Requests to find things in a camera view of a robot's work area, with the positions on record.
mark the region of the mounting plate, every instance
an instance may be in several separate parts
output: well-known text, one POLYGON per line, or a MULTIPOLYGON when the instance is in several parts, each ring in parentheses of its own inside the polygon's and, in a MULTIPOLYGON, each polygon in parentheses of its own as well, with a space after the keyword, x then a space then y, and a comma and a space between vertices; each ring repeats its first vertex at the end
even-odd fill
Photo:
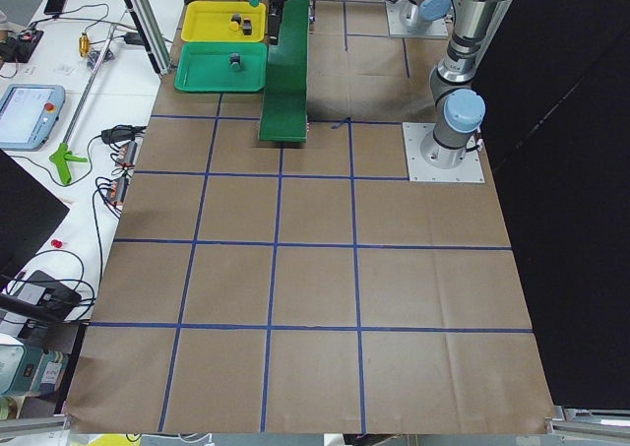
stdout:
POLYGON ((390 37, 420 37, 424 39, 446 39, 449 32, 444 20, 431 23, 428 28, 416 29, 401 22, 401 10, 405 8, 407 0, 398 3, 387 4, 387 24, 390 28, 390 37))
MULTIPOLYGON (((409 181, 430 183, 485 183, 477 151, 467 153, 462 163, 449 170, 434 167, 422 157, 420 154, 420 144, 424 136, 433 132, 434 127, 435 123, 403 123, 409 181)), ((474 137, 471 138, 468 146, 474 146, 474 137)))

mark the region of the yellow object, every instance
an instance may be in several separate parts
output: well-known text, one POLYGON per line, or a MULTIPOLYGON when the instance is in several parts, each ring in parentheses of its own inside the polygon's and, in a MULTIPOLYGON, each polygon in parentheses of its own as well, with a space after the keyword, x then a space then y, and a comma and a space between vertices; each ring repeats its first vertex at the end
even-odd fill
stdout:
POLYGON ((86 57, 88 52, 90 52, 90 40, 88 35, 82 32, 81 37, 79 37, 79 53, 82 57, 86 57))
POLYGON ((194 1, 188 5, 181 38, 187 42, 260 42, 265 37, 267 7, 251 6, 247 1, 194 1), (249 18, 251 35, 225 27, 234 15, 249 18))
POLYGON ((137 434, 103 434, 99 439, 91 442, 90 446, 129 446, 130 444, 140 446, 142 443, 142 439, 138 439, 138 441, 130 441, 127 439, 127 436, 129 436, 132 440, 138 439, 137 434))

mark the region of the white device with blue trim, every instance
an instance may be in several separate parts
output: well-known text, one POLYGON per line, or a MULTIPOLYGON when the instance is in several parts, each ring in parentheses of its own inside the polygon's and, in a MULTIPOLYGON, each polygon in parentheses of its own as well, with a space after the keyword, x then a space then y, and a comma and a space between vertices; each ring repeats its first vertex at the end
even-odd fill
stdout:
POLYGON ((0 99, 0 149, 38 149, 48 139, 65 99, 59 85, 10 85, 0 99))

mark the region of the green conveyor belt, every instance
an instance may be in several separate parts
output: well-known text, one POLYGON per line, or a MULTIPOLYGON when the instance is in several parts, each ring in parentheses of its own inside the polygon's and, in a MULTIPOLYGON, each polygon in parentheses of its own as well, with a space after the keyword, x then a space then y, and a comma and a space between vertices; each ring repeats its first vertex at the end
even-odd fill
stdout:
POLYGON ((279 43, 269 46, 261 141, 306 141, 308 7, 309 0, 288 0, 279 43))

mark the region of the blue joint cap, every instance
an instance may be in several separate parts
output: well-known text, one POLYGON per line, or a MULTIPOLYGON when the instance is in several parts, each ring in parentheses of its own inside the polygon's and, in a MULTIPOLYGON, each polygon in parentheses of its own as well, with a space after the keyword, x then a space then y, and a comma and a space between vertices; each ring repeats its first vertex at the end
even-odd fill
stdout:
POLYGON ((451 0, 424 0, 419 6, 420 16, 425 21, 436 21, 444 18, 451 6, 451 0))
POLYGON ((469 89, 452 92, 444 103, 444 118, 458 133, 468 134, 475 131, 483 121, 484 115, 483 98, 469 89))

